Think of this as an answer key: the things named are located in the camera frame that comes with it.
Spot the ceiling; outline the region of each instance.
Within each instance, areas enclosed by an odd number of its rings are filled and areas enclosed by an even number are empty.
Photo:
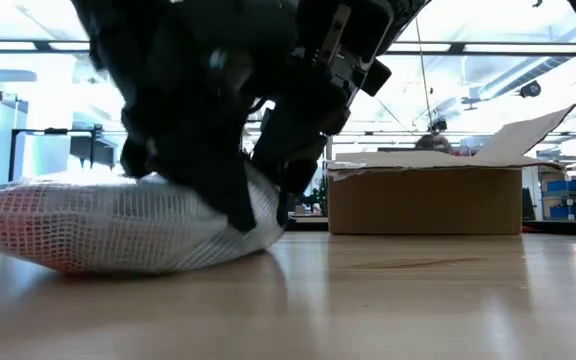
[[[0,0],[0,39],[86,40],[86,34],[68,0]],[[544,1],[537,8],[532,0],[432,0],[398,41],[576,43],[576,14],[567,0]],[[428,122],[438,118],[448,121],[449,131],[494,132],[505,123],[576,103],[576,58],[384,56],[380,60],[393,75],[376,97],[357,97],[347,132],[425,131]],[[72,55],[0,55],[0,69],[39,72],[71,61]],[[90,64],[83,59],[77,64],[74,78],[89,77]],[[516,96],[523,84],[515,85],[526,74],[537,75],[543,88],[540,96]],[[7,86],[23,92],[33,85]],[[116,91],[108,84],[85,86],[85,91],[72,91],[88,94],[84,101],[118,117],[121,99]],[[462,104],[477,98],[482,101]],[[576,110],[561,129],[576,131]],[[368,136],[345,138],[356,144],[374,142]],[[401,136],[379,139],[410,142],[410,137]]]

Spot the desk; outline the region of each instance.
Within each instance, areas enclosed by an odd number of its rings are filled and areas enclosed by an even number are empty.
[[[0,360],[575,359],[576,237],[330,237],[155,279],[0,255]]]

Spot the cardboard box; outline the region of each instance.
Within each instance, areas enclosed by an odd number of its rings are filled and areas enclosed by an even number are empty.
[[[504,126],[473,157],[435,151],[338,154],[327,164],[328,224],[345,235],[517,235],[523,156],[574,106]]]

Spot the table surface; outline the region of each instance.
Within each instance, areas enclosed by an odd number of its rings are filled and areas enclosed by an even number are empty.
[[[0,360],[576,359],[576,238],[332,237],[150,279],[0,255]]]

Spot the robotic arm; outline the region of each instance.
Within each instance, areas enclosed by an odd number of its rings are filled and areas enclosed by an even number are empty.
[[[285,224],[288,196],[307,187],[357,92],[390,76],[375,57],[429,0],[72,1],[93,63],[126,100],[128,175],[189,186],[247,232],[244,163],[280,189]],[[266,100],[276,106],[249,157],[241,133]]]

